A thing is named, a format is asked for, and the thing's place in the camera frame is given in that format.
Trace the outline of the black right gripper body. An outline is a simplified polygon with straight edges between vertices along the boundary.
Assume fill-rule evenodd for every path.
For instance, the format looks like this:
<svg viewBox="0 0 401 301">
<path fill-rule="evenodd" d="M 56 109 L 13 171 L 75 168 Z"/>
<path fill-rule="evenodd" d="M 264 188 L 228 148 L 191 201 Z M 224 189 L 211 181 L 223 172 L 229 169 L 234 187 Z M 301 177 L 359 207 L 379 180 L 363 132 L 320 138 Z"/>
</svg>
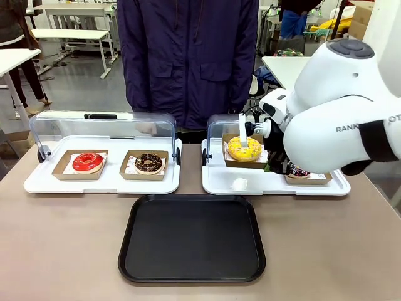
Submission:
<svg viewBox="0 0 401 301">
<path fill-rule="evenodd" d="M 274 153 L 277 155 L 285 155 L 286 152 L 283 144 L 284 132 L 272 120 L 265 120 L 263 126 L 264 150 L 268 151 L 269 155 Z"/>
</svg>

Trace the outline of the person's right hand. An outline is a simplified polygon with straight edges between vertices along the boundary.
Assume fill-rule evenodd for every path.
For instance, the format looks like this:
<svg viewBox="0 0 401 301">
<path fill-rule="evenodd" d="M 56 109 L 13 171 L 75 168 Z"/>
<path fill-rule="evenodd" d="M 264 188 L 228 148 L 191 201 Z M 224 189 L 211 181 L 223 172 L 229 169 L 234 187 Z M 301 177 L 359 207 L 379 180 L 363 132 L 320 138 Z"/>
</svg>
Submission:
<svg viewBox="0 0 401 301">
<path fill-rule="evenodd" d="M 136 129 L 143 134 L 148 134 L 151 136 L 155 136 L 157 134 L 157 126 L 152 123 L 137 123 L 135 125 Z"/>
</svg>

